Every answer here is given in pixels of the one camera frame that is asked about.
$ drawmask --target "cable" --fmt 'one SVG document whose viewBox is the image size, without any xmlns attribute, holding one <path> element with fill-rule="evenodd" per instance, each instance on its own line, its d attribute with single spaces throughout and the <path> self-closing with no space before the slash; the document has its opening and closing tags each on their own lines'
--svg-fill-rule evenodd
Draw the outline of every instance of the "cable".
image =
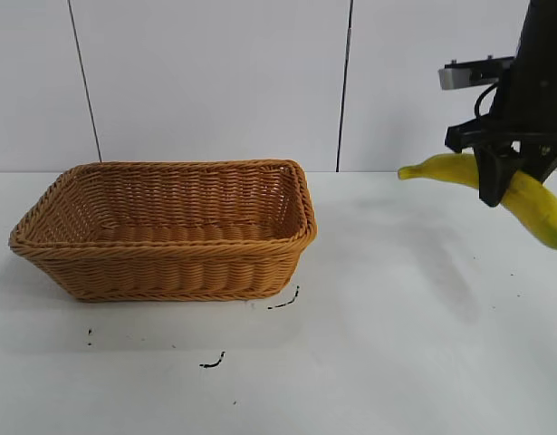
<svg viewBox="0 0 557 435">
<path fill-rule="evenodd" d="M 481 114 L 481 103 L 484 102 L 485 97 L 489 95 L 491 92 L 493 92 L 497 88 L 497 86 L 499 86 L 499 82 L 492 84 L 489 88 L 483 91 L 481 95 L 479 95 L 479 98 L 477 98 L 477 101 L 475 102 L 474 113 L 475 113 L 475 117 L 478 120 L 480 121 L 485 120 L 484 115 Z"/>
</svg>

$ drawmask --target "yellow banana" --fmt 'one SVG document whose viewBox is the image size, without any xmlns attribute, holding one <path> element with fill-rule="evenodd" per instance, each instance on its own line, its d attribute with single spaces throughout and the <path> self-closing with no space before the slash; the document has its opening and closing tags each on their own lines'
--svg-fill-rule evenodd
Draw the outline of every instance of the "yellow banana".
<svg viewBox="0 0 557 435">
<path fill-rule="evenodd" d="M 399 178 L 437 179 L 479 189 L 479 174 L 472 154 L 439 154 L 419 165 L 399 169 Z M 518 170 L 502 205 L 538 240 L 557 249 L 557 198 L 542 183 Z"/>
</svg>

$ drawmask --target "white wall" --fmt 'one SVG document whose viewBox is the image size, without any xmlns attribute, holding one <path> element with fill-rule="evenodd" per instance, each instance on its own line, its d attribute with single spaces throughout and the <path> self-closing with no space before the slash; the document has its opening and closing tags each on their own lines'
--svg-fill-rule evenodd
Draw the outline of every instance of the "white wall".
<svg viewBox="0 0 557 435">
<path fill-rule="evenodd" d="M 443 152 L 480 89 L 452 58 L 514 54 L 527 0 L 355 0 L 341 170 Z M 349 0 L 72 0 L 105 160 L 290 158 L 334 170 Z M 0 170 L 94 161 L 65 0 L 0 0 Z"/>
<path fill-rule="evenodd" d="M 334 170 L 349 0 L 73 0 L 104 160 Z"/>
<path fill-rule="evenodd" d="M 0 170 L 96 158 L 66 2 L 0 0 Z"/>
<path fill-rule="evenodd" d="M 341 170 L 395 170 L 444 147 L 483 88 L 441 91 L 437 70 L 514 55 L 526 0 L 355 0 Z"/>
</svg>

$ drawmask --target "black mark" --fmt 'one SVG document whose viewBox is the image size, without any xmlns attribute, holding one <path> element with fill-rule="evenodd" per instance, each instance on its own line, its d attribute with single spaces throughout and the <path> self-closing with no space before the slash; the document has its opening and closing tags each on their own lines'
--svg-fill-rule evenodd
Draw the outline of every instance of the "black mark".
<svg viewBox="0 0 557 435">
<path fill-rule="evenodd" d="M 344 123 L 344 107 L 347 98 L 347 78 L 349 76 L 349 58 L 351 57 L 353 4 L 354 4 L 354 0 L 350 0 L 349 1 L 349 26 L 347 27 L 347 46 L 344 53 L 344 69 L 342 73 L 341 116 L 339 118 L 339 143 L 336 150 L 336 171 L 337 172 L 341 170 L 342 124 Z"/>
<path fill-rule="evenodd" d="M 218 365 L 220 365 L 220 363 L 224 359 L 224 355 L 226 355 L 226 351 L 223 351 L 220 354 L 220 359 L 217 360 L 217 362 L 214 362 L 213 364 L 199 364 L 199 366 L 203 367 L 204 369 L 213 369 L 214 367 L 217 367 Z"/>
<path fill-rule="evenodd" d="M 99 146 L 99 135 L 97 134 L 97 126 L 95 125 L 95 117 L 93 116 L 93 108 L 91 106 L 91 96 L 89 95 L 89 85 L 87 84 L 87 77 L 85 76 L 85 67 L 82 62 L 81 45 L 79 44 L 79 37 L 77 35 L 77 27 L 75 26 L 75 17 L 72 13 L 71 0 L 67 0 L 67 6 L 69 7 L 69 16 L 71 17 L 72 25 L 72 35 L 75 39 L 75 48 L 77 49 L 77 57 L 79 58 L 79 66 L 81 66 L 81 77 L 82 84 L 85 88 L 85 97 L 87 100 L 87 106 L 89 107 L 89 116 L 91 118 L 91 126 L 93 130 L 93 137 L 95 138 L 95 145 L 97 146 L 97 155 L 99 156 L 99 161 L 103 161 L 101 158 L 101 147 Z"/>
<path fill-rule="evenodd" d="M 269 309 L 269 310 L 274 310 L 274 308 L 282 308 L 283 306 L 287 306 L 287 305 L 293 304 L 294 301 L 296 300 L 296 298 L 298 297 L 298 292 L 299 292 L 299 291 L 300 291 L 300 286 L 297 285 L 297 286 L 296 286 L 296 293 L 294 293 L 294 297 L 293 297 L 293 300 L 292 300 L 292 301 L 286 302 L 286 303 L 284 303 L 284 304 L 279 304 L 279 305 L 276 305 L 276 306 L 269 306 L 268 309 Z"/>
</svg>

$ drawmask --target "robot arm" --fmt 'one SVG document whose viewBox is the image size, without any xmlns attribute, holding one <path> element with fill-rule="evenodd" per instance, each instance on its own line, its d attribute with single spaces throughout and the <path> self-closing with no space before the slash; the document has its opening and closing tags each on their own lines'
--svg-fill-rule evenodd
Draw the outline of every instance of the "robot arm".
<svg viewBox="0 0 557 435">
<path fill-rule="evenodd" d="M 475 118 L 449 127 L 446 137 L 454 152 L 473 148 L 484 203 L 497 206 L 518 169 L 544 182 L 557 168 L 557 0 L 530 2 L 514 58 L 451 63 L 439 77 L 443 89 L 491 83 Z M 491 91 L 492 107 L 481 114 Z"/>
</svg>

